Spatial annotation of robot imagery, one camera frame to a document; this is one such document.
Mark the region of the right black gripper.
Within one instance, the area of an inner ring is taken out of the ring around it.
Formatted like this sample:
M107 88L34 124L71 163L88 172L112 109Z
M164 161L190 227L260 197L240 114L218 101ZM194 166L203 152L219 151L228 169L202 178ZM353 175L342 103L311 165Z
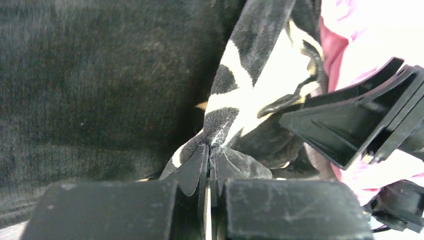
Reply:
M372 167L385 167L381 177L388 183L379 188L363 207L382 224L374 232L424 228L424 123L407 129L401 123L393 131L384 130L366 149Z

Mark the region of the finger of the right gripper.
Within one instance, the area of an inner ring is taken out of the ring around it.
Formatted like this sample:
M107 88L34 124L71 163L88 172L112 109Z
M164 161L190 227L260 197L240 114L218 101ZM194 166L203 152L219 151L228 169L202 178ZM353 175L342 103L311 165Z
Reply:
M395 150L424 157L424 69L392 58L370 78L309 98L280 125L342 170L361 155L385 161Z

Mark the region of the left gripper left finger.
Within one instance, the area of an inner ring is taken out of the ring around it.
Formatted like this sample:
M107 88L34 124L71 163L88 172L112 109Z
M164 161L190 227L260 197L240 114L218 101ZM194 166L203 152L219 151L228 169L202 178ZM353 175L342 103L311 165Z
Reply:
M24 240L203 240L209 148L163 180L52 185Z

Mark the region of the black floral pillowcase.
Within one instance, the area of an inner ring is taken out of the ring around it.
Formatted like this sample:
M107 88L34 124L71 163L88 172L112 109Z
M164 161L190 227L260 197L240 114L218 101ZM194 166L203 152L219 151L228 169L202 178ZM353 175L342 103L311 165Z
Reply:
M202 127L245 0L3 0L0 227L60 181L161 172Z

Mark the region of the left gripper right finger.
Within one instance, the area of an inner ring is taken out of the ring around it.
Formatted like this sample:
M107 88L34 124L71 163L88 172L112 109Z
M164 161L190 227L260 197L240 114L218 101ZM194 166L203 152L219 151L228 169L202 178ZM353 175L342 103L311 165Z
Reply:
M371 240L356 196L343 183L274 180L248 155L209 158L211 240Z

